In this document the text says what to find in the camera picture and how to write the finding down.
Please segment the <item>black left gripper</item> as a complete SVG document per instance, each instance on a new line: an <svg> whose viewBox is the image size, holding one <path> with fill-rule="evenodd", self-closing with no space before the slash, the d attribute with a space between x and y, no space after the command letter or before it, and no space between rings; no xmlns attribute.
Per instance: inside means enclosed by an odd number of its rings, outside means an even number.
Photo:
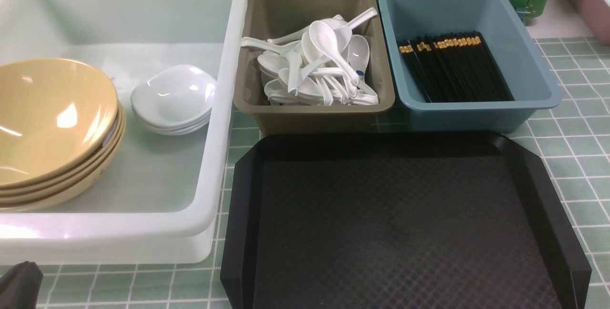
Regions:
<svg viewBox="0 0 610 309"><path fill-rule="evenodd" d="M43 277L43 272L34 262L14 265L0 279L0 307L35 309Z"/></svg>

